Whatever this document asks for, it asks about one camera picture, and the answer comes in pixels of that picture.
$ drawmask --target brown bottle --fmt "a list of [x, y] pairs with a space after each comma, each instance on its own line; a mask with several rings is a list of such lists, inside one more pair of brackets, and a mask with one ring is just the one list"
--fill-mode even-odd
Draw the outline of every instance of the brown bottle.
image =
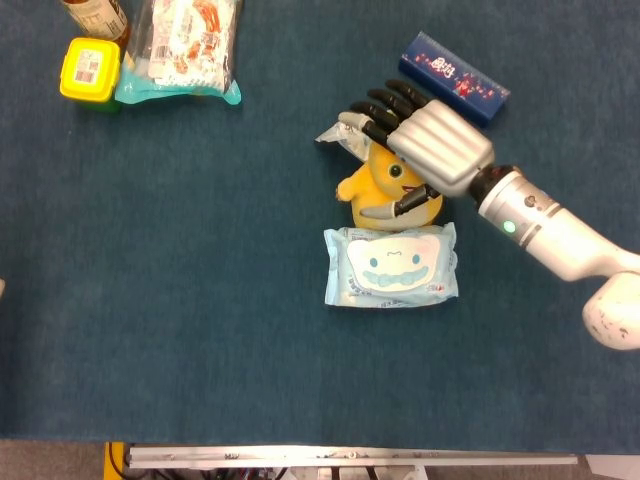
[[124, 53], [131, 28], [118, 0], [60, 0], [88, 37], [111, 40]]

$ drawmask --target yellow lid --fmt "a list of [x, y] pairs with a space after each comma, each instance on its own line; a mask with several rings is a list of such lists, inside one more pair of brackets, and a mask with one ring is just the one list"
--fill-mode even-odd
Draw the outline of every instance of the yellow lid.
[[75, 100], [107, 102], [119, 73], [117, 44], [96, 38], [74, 38], [62, 64], [60, 93]]

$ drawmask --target green indicator light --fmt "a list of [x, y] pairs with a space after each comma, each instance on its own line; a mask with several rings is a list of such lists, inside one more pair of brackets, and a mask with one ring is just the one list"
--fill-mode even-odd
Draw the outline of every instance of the green indicator light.
[[504, 231], [507, 233], [513, 233], [516, 231], [516, 224], [511, 220], [505, 220], [505, 222], [502, 224], [502, 228], [504, 228]]

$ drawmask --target white robotic arm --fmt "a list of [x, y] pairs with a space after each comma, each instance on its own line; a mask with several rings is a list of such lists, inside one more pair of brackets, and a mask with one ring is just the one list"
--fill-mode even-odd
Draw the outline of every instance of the white robotic arm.
[[354, 104], [359, 113], [342, 113], [340, 119], [386, 145], [429, 186], [360, 213], [393, 218], [438, 192], [449, 197], [469, 194], [482, 217], [563, 280], [609, 277], [585, 305], [583, 319], [604, 345], [640, 348], [640, 256], [597, 233], [518, 168], [494, 166], [491, 142], [444, 103], [427, 100], [404, 82], [394, 80], [387, 86], [404, 98], [391, 93], [385, 97], [379, 90], [370, 96], [396, 113], [396, 124], [363, 102]]

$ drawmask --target pikachu plush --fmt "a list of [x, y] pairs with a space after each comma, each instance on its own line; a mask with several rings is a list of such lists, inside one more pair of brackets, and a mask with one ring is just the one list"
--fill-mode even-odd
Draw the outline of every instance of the pikachu plush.
[[360, 210], [400, 200], [424, 182], [409, 166], [386, 148], [371, 143], [369, 159], [349, 178], [338, 185], [336, 197], [351, 202], [353, 221], [358, 228], [401, 231], [430, 225], [442, 209], [443, 197], [429, 201], [390, 220], [376, 220], [360, 215]]

